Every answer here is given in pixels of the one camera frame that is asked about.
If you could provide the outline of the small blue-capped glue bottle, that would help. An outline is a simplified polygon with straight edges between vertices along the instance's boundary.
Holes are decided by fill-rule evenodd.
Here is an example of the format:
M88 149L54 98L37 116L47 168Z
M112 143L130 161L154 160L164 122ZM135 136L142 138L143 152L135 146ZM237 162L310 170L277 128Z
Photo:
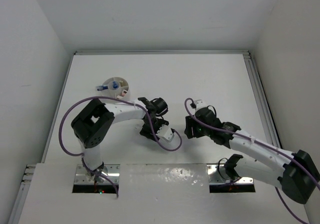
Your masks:
M120 86L120 84L117 81L112 81L108 84L109 90L117 90L117 89L119 89L119 86Z

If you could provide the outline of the clear blue pen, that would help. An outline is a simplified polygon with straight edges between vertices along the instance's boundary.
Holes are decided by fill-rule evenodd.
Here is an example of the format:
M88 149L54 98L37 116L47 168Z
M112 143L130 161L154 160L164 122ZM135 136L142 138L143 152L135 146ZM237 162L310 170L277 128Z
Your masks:
M102 91L102 90L107 90L108 89L108 86L107 85L100 85L100 86L97 86L96 87L96 90L97 91Z

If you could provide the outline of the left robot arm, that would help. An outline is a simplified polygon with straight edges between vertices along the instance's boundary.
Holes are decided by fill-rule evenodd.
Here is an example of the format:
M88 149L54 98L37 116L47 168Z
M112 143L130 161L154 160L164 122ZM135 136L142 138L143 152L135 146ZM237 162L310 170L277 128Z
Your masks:
M168 111L168 105L162 98L149 101L140 97L132 103L103 103L93 99L71 122L74 134L81 143L83 161L90 171L102 169L104 163L100 155L100 143L112 124L141 119L144 124L140 135L154 141L172 141L173 129L168 121L161 118L161 114Z

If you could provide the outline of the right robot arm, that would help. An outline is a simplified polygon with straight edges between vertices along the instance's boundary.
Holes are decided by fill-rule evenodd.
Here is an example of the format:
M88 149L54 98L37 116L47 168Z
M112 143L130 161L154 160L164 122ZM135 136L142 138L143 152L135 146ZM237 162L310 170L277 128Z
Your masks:
M217 169L221 179L254 178L281 189L299 204L308 202L320 182L320 173L309 153L303 150L294 153L254 139L240 126L221 122L208 107L186 116L184 133L188 139L207 136L235 151Z

